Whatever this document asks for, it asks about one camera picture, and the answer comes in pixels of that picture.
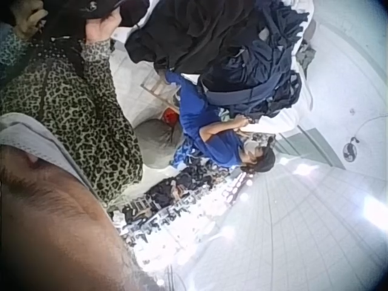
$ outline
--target leopard print sleeve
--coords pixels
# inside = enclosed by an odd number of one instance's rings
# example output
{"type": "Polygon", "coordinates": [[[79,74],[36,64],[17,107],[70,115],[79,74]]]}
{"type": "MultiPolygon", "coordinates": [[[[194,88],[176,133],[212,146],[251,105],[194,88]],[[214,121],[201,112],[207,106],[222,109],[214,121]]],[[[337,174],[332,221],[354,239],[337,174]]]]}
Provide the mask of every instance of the leopard print sleeve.
{"type": "Polygon", "coordinates": [[[7,69],[17,63],[29,43],[17,37],[11,29],[0,44],[0,81],[6,78],[7,69]]]}
{"type": "Polygon", "coordinates": [[[117,101],[109,64],[110,41],[85,45],[82,56],[85,60],[84,77],[93,95],[91,98],[100,120],[100,132],[107,135],[105,141],[109,145],[105,147],[110,149],[110,155],[118,158],[117,175],[126,177],[121,180],[118,177],[110,179],[115,183],[118,180],[123,182],[124,190],[126,186],[141,181],[143,163],[134,130],[117,101]]]}

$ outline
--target leopard print jacket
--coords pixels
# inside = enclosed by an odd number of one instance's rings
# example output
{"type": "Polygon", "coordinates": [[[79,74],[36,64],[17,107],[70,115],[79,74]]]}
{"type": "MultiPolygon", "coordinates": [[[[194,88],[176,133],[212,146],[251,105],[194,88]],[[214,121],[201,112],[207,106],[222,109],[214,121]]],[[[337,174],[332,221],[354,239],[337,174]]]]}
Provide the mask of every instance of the leopard print jacket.
{"type": "MultiPolygon", "coordinates": [[[[10,33],[1,44],[2,66],[12,67],[28,46],[10,33]]],[[[107,205],[142,178],[140,148],[116,100],[109,56],[109,41],[84,45],[80,78],[59,50],[42,50],[0,89],[0,115],[23,113],[46,126],[107,205]]]]}

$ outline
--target red object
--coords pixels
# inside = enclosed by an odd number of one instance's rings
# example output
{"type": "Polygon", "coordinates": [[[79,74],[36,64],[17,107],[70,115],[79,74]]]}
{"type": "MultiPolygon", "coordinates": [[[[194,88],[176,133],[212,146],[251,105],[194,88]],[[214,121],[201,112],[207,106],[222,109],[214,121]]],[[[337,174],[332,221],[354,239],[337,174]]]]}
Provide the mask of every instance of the red object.
{"type": "Polygon", "coordinates": [[[179,114],[171,108],[167,108],[163,113],[162,120],[169,126],[174,127],[179,120],[179,114]]]}

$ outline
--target person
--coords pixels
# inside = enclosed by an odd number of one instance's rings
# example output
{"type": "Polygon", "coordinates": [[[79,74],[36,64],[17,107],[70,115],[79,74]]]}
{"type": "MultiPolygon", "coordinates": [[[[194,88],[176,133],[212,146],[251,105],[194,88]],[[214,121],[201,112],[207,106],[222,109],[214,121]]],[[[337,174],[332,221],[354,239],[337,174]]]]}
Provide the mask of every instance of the person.
{"type": "Polygon", "coordinates": [[[242,115],[222,122],[219,108],[206,102],[196,86],[183,76],[164,72],[168,83],[180,86],[180,121],[186,137],[205,157],[222,167],[240,166],[248,173],[268,172],[275,164],[275,154],[270,146],[257,142],[243,142],[237,131],[248,125],[242,115]]]}
{"type": "Polygon", "coordinates": [[[109,68],[119,10],[87,21],[83,78],[59,50],[31,45],[48,26],[42,1],[18,0],[12,12],[1,75],[8,78],[24,52],[37,50],[0,91],[0,289],[9,280],[18,285],[11,290],[145,290],[105,209],[142,177],[109,68]]]}

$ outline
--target gray bag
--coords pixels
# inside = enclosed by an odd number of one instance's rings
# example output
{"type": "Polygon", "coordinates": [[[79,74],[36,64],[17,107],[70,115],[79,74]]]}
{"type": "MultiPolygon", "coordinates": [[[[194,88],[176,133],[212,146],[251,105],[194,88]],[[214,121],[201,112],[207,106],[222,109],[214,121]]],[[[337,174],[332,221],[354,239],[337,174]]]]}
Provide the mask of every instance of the gray bag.
{"type": "Polygon", "coordinates": [[[175,127],[170,127],[160,119],[144,121],[135,128],[135,134],[139,141],[143,163],[152,169],[166,168],[184,140],[179,122],[175,127]]]}

